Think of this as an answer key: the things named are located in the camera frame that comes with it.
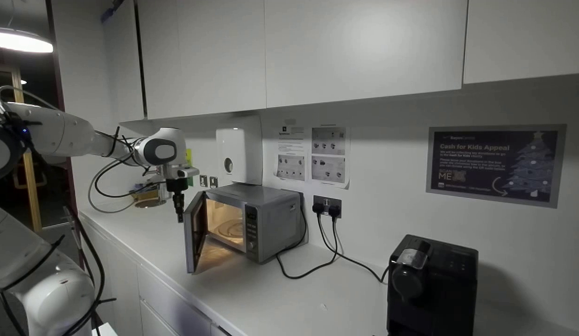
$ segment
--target black coffee machine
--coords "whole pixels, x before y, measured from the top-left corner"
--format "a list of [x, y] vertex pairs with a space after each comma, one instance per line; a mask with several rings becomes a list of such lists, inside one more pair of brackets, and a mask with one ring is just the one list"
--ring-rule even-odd
[[472, 336], [478, 251], [406, 235], [389, 260], [390, 336]]

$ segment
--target ceiling light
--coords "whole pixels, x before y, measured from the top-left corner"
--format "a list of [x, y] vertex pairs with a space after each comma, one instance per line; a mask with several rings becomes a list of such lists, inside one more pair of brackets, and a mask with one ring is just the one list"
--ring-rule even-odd
[[27, 53], [53, 52], [53, 45], [46, 38], [12, 28], [0, 28], [0, 48]]

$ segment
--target microwave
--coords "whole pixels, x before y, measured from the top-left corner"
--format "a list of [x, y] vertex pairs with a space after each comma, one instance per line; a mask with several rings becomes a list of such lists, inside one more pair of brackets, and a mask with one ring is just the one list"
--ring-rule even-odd
[[187, 272], [198, 266], [206, 236], [258, 264], [302, 239], [302, 196], [261, 185], [232, 184], [200, 191], [184, 212]]

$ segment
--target white dispenser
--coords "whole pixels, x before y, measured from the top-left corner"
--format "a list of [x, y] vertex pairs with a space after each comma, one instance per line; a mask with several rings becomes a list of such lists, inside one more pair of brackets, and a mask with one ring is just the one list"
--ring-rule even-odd
[[217, 128], [219, 173], [232, 182], [262, 185], [262, 132], [259, 115], [231, 117]]

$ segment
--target microwave door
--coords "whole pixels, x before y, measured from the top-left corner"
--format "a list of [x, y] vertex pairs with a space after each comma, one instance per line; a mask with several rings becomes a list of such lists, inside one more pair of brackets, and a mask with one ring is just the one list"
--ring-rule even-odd
[[206, 220], [206, 195], [204, 191], [200, 191], [184, 211], [185, 259], [188, 273], [194, 273], [198, 267], [208, 234]]

